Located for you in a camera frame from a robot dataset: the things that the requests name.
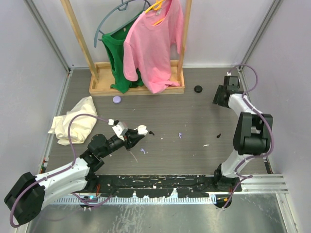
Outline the white earbud case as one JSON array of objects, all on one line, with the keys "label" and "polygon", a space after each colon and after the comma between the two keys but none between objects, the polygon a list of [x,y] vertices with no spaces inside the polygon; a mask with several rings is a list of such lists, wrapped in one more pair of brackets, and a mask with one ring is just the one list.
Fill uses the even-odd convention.
[{"label": "white earbud case", "polygon": [[139,125],[135,128],[135,130],[138,132],[138,135],[146,135],[148,133],[147,126],[145,125]]}]

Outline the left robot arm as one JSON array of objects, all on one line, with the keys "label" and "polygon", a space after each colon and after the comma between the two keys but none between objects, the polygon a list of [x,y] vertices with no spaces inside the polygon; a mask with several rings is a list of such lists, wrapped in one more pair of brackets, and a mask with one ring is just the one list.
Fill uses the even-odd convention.
[{"label": "left robot arm", "polygon": [[71,163],[50,172],[33,175],[22,174],[4,198],[10,210],[10,224],[19,227],[32,221],[47,205],[58,198],[97,188],[95,172],[104,164],[103,158],[124,147],[130,150],[148,130],[128,129],[125,134],[107,139],[103,134],[92,137],[87,150]]}]

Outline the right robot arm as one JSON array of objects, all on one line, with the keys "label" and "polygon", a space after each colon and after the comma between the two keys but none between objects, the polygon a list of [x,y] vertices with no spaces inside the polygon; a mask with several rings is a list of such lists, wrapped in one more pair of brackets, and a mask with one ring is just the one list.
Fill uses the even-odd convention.
[{"label": "right robot arm", "polygon": [[271,149],[273,117],[258,110],[240,90],[237,76],[226,75],[219,85],[213,104],[235,112],[238,123],[233,137],[233,151],[214,171],[213,185],[218,191],[232,191],[243,168],[250,160],[265,155]]}]

